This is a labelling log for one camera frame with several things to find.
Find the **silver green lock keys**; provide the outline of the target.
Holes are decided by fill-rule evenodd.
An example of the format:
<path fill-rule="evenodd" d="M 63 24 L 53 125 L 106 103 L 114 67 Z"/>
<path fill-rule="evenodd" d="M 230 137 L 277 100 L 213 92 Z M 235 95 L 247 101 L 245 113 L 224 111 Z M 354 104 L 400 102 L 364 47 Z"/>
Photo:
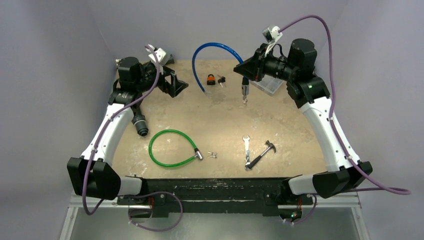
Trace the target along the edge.
<path fill-rule="evenodd" d="M 207 153 L 208 153 L 207 158 L 213 158 L 213 159 L 216 159 L 216 158 L 217 158 L 217 156 L 218 156 L 218 154 L 217 154 L 216 152 L 208 151 Z"/>

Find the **silver blue lock keys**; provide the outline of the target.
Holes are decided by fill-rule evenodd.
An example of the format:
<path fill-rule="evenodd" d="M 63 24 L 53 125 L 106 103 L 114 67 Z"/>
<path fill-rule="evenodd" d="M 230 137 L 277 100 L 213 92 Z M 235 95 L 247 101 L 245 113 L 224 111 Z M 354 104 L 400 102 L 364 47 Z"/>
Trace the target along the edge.
<path fill-rule="evenodd" d="M 244 95 L 244 96 L 242 97 L 242 100 L 243 100 L 243 104 L 246 104 L 246 103 L 248 102 L 247 96 L 246 96 L 246 95 Z"/>

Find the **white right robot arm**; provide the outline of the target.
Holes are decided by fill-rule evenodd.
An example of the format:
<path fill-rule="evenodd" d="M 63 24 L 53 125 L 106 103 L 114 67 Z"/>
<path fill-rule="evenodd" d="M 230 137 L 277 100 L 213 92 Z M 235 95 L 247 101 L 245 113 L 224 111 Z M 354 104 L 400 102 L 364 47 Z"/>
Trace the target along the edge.
<path fill-rule="evenodd" d="M 254 55 L 236 65 L 234 72 L 248 80 L 260 82 L 270 76 L 286 82 L 288 95 L 311 125 L 325 160 L 326 171 L 298 175 L 284 180 L 280 196 L 288 204 L 303 194 L 316 194 L 326 199 L 356 189 L 373 171 L 368 161 L 361 161 L 354 150 L 345 153 L 350 144 L 334 113 L 331 113 L 330 92 L 317 76 L 317 50 L 312 41 L 298 38 L 292 41 L 287 56 L 266 53 L 263 43 Z"/>

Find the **orange black padlock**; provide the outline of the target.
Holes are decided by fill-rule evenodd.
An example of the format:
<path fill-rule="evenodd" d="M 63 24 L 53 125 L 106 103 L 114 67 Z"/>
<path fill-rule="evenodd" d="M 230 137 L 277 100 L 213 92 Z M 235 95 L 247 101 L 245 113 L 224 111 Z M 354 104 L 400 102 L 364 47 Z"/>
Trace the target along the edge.
<path fill-rule="evenodd" d="M 216 84 L 216 78 L 213 74 L 209 74 L 206 79 L 206 84 L 208 86 L 213 86 Z"/>

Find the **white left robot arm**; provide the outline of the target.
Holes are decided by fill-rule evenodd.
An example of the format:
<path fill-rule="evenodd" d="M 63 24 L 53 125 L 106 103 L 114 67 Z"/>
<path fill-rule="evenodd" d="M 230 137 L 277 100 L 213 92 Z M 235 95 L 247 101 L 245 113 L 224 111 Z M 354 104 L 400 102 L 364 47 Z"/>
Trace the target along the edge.
<path fill-rule="evenodd" d="M 138 205 L 148 201 L 149 191 L 142 186 L 143 180 L 139 177 L 119 176 L 113 170 L 112 162 L 129 123 L 135 126 L 137 134 L 142 137 L 149 132 L 146 118 L 140 109 L 140 97 L 156 86 L 174 98 L 189 86 L 168 67 L 175 62 L 172 55 L 159 51 L 156 55 L 159 70 L 152 55 L 146 63 L 139 62 L 133 56 L 117 60 L 118 78 L 113 83 L 103 121 L 90 145 L 79 157 L 72 157 L 67 163 L 76 195 L 104 200 L 129 195 Z"/>

